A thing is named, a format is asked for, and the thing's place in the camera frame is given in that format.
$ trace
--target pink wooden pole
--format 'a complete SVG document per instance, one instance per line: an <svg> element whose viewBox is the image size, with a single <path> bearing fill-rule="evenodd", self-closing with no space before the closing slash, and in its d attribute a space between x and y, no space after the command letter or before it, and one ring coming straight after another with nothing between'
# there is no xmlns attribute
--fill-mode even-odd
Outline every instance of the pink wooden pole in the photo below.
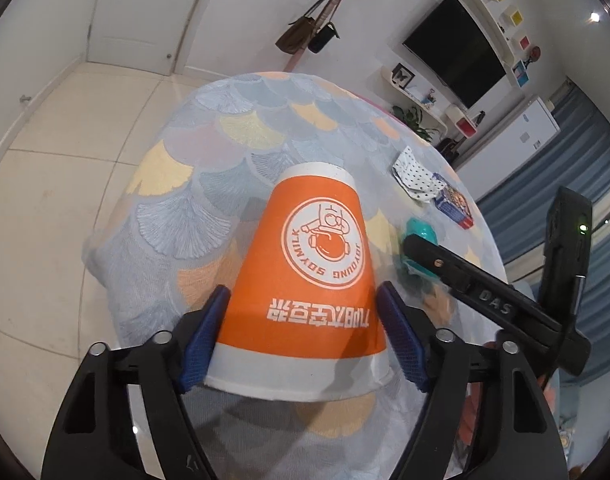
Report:
<svg viewBox="0 0 610 480"><path fill-rule="evenodd" d="M325 22L327 17L332 13L332 10L334 10L338 6L340 1L341 0L329 0L327 2L325 7L323 7L323 12L320 13L320 16L316 20L314 30L318 30L320 23ZM301 57L303 57L303 54L305 54L306 48L307 48L307 45L303 45L300 49L298 49L296 54L294 54L293 56L290 57L290 60L288 61L287 65L285 65L285 68L283 69L284 72L293 72L293 70L296 68L296 65L298 65L299 61L301 60Z"/></svg>

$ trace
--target tile floor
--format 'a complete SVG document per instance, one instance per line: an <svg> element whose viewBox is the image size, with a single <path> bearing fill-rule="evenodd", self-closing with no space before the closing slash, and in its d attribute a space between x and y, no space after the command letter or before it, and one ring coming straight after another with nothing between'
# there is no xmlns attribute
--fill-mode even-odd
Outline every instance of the tile floor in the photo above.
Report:
<svg viewBox="0 0 610 480"><path fill-rule="evenodd" d="M0 433L37 478L80 356L116 340L83 241L170 113L205 83L81 64L0 163Z"/></svg>

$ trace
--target blue and red box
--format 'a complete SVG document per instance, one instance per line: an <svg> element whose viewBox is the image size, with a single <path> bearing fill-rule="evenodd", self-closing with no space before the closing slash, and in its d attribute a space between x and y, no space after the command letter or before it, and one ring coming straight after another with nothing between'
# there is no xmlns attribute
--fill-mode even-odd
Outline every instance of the blue and red box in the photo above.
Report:
<svg viewBox="0 0 610 480"><path fill-rule="evenodd" d="M434 205L439 211L445 213L451 220L454 220L463 229L469 229L474 225L474 219L470 212L470 206L467 204L463 193L454 189L450 184L438 173L434 173L434 177L447 184L439 195L434 199Z"/></svg>

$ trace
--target flat screen tv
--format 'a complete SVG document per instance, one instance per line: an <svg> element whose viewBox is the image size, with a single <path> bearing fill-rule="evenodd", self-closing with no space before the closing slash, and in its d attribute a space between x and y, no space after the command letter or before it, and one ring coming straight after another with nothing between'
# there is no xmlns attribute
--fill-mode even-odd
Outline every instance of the flat screen tv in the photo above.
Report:
<svg viewBox="0 0 610 480"><path fill-rule="evenodd" d="M443 0L403 45L467 108L506 76L490 42L458 0Z"/></svg>

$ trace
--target astronaut cartoon illustration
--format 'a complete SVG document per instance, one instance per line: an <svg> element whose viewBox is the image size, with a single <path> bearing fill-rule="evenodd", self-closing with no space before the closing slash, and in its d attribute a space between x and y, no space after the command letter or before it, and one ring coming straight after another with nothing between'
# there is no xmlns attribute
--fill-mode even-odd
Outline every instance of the astronaut cartoon illustration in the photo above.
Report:
<svg viewBox="0 0 610 480"><path fill-rule="evenodd" d="M345 240L350 226L338 205L320 204L319 217L301 226L301 230L309 233L309 246L330 262L338 262L350 253Z"/></svg>

